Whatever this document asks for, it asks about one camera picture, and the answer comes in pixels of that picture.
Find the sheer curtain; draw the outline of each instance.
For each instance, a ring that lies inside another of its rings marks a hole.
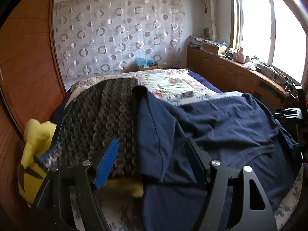
[[[178,63],[185,20],[181,0],[64,0],[54,5],[55,44],[64,83],[125,73],[136,57]]]
[[[207,12],[210,14],[210,39],[216,41],[216,0],[205,0],[205,5]]]

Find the wardrobe door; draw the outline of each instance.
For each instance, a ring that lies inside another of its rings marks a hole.
[[[18,191],[17,164],[24,142],[0,100],[0,230],[25,230],[29,209]]]
[[[0,29],[1,92],[21,131],[31,118],[49,120],[65,96],[52,10],[53,0],[21,0]]]

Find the yellow fabric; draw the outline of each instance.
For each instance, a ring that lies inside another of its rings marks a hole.
[[[40,123],[35,119],[29,120],[25,127],[23,139],[26,145],[17,168],[18,187],[22,197],[30,203],[33,203],[46,176],[46,172],[33,162],[33,157],[40,157],[50,148],[55,129],[56,124],[49,121]],[[42,179],[31,175],[33,173],[38,174],[38,177]]]
[[[40,123],[35,119],[29,120],[25,127],[23,138],[26,145],[17,167],[17,175],[19,192],[31,204],[47,174],[33,161],[33,157],[40,157],[50,148],[55,129],[56,124],[49,121]],[[135,198],[140,198],[143,195],[142,181],[134,178],[107,180],[103,190],[112,190],[119,196],[130,194]]]

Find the navy blue cloth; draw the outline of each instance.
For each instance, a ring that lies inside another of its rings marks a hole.
[[[57,108],[53,111],[51,118],[50,118],[50,122],[54,123],[54,124],[58,124],[61,123],[63,118],[64,118],[64,108],[65,105],[67,104],[68,100],[70,99],[72,93],[68,93],[63,102],[57,106]]]
[[[251,166],[273,210],[291,189],[302,163],[298,144],[251,95],[177,107],[155,98],[144,87],[134,88],[135,94],[143,95],[137,142],[145,178],[142,215],[146,230],[191,230],[199,215],[206,192],[196,185],[185,155],[188,136],[228,167]],[[227,225],[231,194],[229,188],[220,230]]]
[[[218,88],[216,88],[215,86],[213,86],[212,84],[210,84],[207,80],[205,80],[201,75],[192,72],[191,70],[189,70],[188,74],[196,79],[198,82],[202,83],[204,86],[206,86],[207,88],[209,88],[210,90],[213,90],[216,93],[222,93]]]

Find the window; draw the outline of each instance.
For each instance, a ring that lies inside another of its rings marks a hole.
[[[244,55],[256,55],[301,83],[306,34],[282,0],[238,0],[238,42]]]

